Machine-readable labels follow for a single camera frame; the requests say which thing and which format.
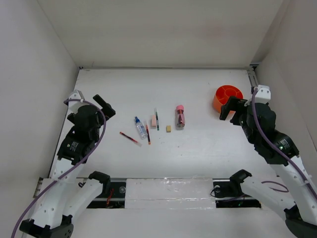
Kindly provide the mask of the green pen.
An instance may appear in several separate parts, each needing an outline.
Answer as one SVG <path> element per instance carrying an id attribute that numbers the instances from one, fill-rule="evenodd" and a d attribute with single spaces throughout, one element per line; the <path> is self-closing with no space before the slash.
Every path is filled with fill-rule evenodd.
<path id="1" fill-rule="evenodd" d="M 157 108 L 155 108 L 154 111 L 155 111 L 155 116 L 156 116 L 156 127 L 157 127 L 157 131 L 159 131 L 159 118 L 158 118 Z"/>

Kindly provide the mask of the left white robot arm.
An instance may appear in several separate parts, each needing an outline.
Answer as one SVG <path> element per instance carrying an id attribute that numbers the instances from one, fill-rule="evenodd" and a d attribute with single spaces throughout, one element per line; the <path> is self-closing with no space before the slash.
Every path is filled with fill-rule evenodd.
<path id="1" fill-rule="evenodd" d="M 29 219 L 20 217 L 15 230 L 35 238 L 69 238 L 75 221 L 87 206 L 97 196 L 109 194 L 110 176 L 97 171 L 76 190 L 79 173 L 100 144 L 106 122 L 115 115 L 115 110 L 102 97 L 95 95 L 93 99 L 97 105 L 86 101 L 81 91 L 75 90 L 64 101 L 71 112 L 67 120 L 73 126 L 57 152 L 51 183 L 28 206 L 30 209 L 39 201 L 38 209 Z"/>

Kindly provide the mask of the pink capped clear tube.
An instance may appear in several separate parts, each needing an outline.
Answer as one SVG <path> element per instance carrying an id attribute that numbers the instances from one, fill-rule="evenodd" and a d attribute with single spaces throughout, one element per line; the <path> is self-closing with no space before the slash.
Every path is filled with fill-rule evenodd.
<path id="1" fill-rule="evenodd" d="M 184 116 L 184 106 L 178 105 L 175 110 L 176 113 L 176 127 L 177 128 L 183 128 L 185 126 L 185 116 Z"/>

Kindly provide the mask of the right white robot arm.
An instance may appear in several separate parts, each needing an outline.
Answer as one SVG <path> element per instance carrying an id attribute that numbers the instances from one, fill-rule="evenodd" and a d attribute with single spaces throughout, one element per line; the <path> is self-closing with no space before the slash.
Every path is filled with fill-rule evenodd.
<path id="1" fill-rule="evenodd" d="M 225 187 L 231 196 L 248 195 L 278 214 L 289 231 L 297 238 L 317 236 L 317 188 L 310 180 L 292 139 L 276 130 L 276 114 L 268 103 L 251 103 L 231 96 L 221 107 L 220 120 L 230 111 L 233 125 L 242 127 L 247 141 L 275 171 L 286 185 L 292 198 L 257 181 L 250 172 L 239 170 Z"/>

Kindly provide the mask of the pink eraser block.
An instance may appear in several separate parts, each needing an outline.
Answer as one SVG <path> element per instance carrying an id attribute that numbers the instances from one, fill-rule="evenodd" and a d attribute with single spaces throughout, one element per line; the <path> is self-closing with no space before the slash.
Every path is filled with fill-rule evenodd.
<path id="1" fill-rule="evenodd" d="M 156 128 L 157 127 L 157 119 L 155 115 L 151 116 L 151 128 Z"/>

